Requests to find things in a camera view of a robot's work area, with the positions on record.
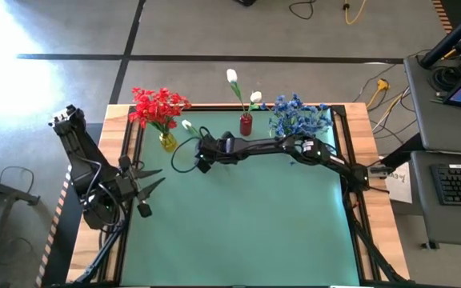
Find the red flower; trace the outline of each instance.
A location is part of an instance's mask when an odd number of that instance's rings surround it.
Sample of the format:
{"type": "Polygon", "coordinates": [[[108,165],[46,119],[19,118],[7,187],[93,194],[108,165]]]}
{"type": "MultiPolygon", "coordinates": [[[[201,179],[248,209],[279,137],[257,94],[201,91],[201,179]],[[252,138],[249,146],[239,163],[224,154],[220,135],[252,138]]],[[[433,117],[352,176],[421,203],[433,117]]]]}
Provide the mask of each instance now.
{"type": "Polygon", "coordinates": [[[167,88],[161,88],[156,93],[153,90],[134,87],[132,92],[137,104],[136,112],[129,115],[130,121],[139,120],[142,126],[147,122],[153,122],[162,133],[174,129],[177,126],[174,117],[180,116],[183,109],[191,107],[186,97],[171,93],[167,88]]]}

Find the concrete floor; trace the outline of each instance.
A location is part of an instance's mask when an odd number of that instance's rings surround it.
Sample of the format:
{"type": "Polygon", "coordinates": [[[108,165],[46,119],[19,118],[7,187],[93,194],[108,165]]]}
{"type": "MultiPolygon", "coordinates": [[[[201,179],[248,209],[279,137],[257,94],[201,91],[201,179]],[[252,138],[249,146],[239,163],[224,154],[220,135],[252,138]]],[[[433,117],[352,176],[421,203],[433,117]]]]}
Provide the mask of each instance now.
{"type": "MultiPolygon", "coordinates": [[[[341,2],[317,1],[309,21],[289,12],[292,2],[258,0],[245,9],[231,0],[147,0],[132,54],[402,58],[433,47],[445,35],[430,0],[370,0],[353,26],[344,23],[341,2]]],[[[355,2],[351,1],[356,12],[359,2],[355,2]]],[[[34,252],[23,253],[11,267],[0,267],[0,282],[30,287],[38,271],[67,166],[61,143],[46,125],[51,114],[73,103],[85,110],[88,122],[101,122],[120,65],[120,61],[16,60],[14,56],[122,54],[137,5],[138,0],[0,0],[0,171],[8,165],[32,169],[36,178],[31,193],[42,196],[40,208],[19,203],[12,212],[7,238],[28,239],[34,252]]],[[[299,9],[307,12],[306,7],[299,9]]],[[[349,102],[368,78],[387,68],[383,64],[130,61],[118,103],[130,103],[133,86],[168,86],[197,103],[235,102],[226,84],[225,70],[230,67],[239,72],[244,90],[261,90],[266,100],[297,92],[306,102],[349,102]]],[[[388,98],[407,86],[402,66],[382,77],[392,87],[388,98]]],[[[374,91],[371,83],[359,101],[367,101],[374,91]]],[[[378,120],[386,108],[373,111],[371,119],[378,120]]],[[[388,128],[397,131],[414,118],[412,112],[397,107],[388,128]]],[[[416,132],[413,125],[399,137],[405,141],[416,132]]],[[[380,154],[398,145],[393,137],[377,141],[380,154]]],[[[18,179],[13,183],[22,187],[18,179]]],[[[399,216],[397,222],[412,278],[461,286],[461,248],[419,250],[423,220],[407,217],[399,216]]]]}

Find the green table surface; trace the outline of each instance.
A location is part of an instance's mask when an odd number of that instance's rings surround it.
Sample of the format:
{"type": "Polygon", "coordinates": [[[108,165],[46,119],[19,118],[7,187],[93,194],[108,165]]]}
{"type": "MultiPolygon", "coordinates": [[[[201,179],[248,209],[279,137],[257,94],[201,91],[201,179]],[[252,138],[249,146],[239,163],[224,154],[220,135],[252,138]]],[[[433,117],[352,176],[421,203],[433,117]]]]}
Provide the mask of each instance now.
{"type": "MultiPolygon", "coordinates": [[[[185,112],[179,119],[206,126],[215,138],[239,134],[238,111],[185,112]]],[[[269,138],[270,113],[253,113],[252,134],[269,138]]],[[[179,123],[178,142],[190,135],[179,123]]],[[[339,176],[324,166],[290,165],[285,154],[259,155],[238,165],[215,163],[207,174],[170,166],[159,132],[146,128],[146,170],[166,177],[151,195],[153,215],[134,208],[122,268],[123,286],[357,286],[359,278],[341,201],[339,176]]],[[[335,146],[332,129],[318,135],[335,146]]],[[[194,165],[196,141],[175,155],[194,165]]]]}

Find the keyboard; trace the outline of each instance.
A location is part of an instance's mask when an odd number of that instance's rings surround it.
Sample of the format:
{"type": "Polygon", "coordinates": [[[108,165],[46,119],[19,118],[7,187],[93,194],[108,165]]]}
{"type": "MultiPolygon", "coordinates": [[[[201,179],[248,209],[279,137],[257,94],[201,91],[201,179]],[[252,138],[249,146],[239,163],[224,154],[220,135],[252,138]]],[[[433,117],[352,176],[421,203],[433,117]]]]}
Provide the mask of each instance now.
{"type": "Polygon", "coordinates": [[[460,167],[448,164],[430,166],[440,204],[461,206],[460,167]]]}

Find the white flower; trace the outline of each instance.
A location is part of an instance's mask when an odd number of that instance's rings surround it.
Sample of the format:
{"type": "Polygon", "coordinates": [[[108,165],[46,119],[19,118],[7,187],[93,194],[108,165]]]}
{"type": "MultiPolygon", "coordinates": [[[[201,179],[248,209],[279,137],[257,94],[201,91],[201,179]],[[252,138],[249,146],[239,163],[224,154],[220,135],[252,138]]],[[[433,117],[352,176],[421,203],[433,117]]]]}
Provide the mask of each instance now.
{"type": "Polygon", "coordinates": [[[234,69],[227,69],[227,81],[229,83],[236,83],[238,81],[238,75],[234,69]]]}
{"type": "Polygon", "coordinates": [[[184,129],[188,131],[190,130],[191,122],[185,119],[185,120],[182,120],[181,124],[182,124],[182,127],[184,127],[184,129]]]}
{"type": "Polygon", "coordinates": [[[261,93],[261,91],[255,91],[254,93],[252,93],[252,95],[250,95],[250,101],[252,101],[253,103],[259,103],[262,99],[263,94],[261,93]]]}

